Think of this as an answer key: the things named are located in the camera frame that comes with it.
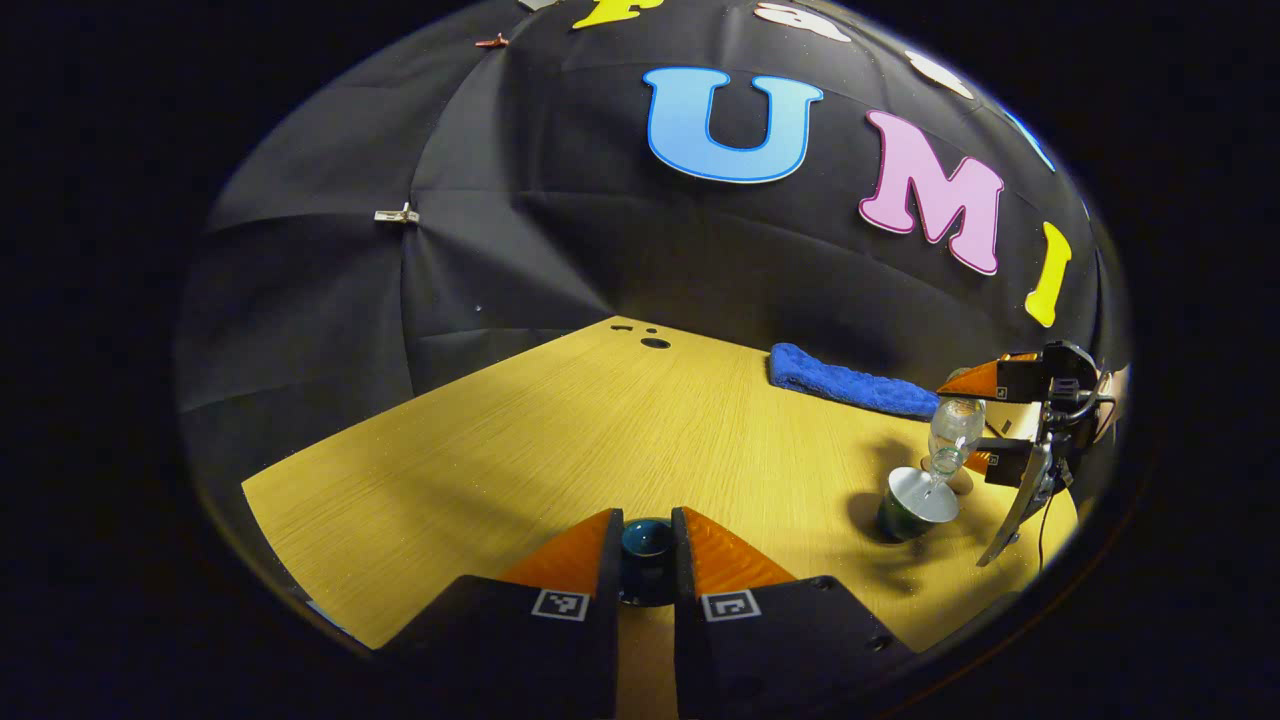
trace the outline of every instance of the blue towel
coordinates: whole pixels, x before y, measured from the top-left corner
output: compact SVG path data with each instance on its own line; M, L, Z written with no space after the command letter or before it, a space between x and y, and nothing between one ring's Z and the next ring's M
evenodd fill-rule
M938 396L906 380L877 378L838 365L827 365L790 342L769 354L769 382L777 387L817 395L867 410L928 420Z

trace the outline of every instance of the letter m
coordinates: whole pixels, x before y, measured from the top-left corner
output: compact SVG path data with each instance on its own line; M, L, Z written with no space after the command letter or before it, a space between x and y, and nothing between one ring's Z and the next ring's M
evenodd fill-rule
M863 218L891 232L911 232L915 219L906 206L914 190L924 237L938 242L963 211L960 232L950 240L951 255L984 275L996 274L996 220L1005 181L973 158L961 160L948 178L918 127L879 110L867 113L867 119L881 131L881 177L876 195L858 204Z

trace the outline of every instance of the clear plastic bottle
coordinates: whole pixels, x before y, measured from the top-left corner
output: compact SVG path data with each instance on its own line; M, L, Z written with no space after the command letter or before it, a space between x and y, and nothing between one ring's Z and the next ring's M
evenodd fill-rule
M960 451L960 464L969 459L973 443L982 437L987 421L987 401L966 397L945 397L929 421L929 457L938 450L954 447Z

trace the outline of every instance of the wooden table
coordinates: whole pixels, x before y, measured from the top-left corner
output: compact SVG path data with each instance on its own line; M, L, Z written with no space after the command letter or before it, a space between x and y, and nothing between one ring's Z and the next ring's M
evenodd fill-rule
M1015 495L980 475L955 521L877 542L886 478L918 465L928 424L776 388L767 357L612 318L353 425L243 489L298 583L374 648L456 577L497 577L607 507L630 519L687 505L797 578L840 578L915 651L1036 575L1034 537L974 566ZM1046 560L1075 523L1070 498L1052 503ZM676 717L672 644L671 607L622 607L620 717Z

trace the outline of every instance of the blue letter u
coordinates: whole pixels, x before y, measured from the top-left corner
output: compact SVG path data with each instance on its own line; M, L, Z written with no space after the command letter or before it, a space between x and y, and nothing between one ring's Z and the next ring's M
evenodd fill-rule
M760 76L751 85L769 96L769 127L759 147L737 149L712 140L712 96L728 76L707 68L659 68L644 74L653 86L649 147L682 173L724 182L769 182L804 163L809 146L809 104L817 87Z

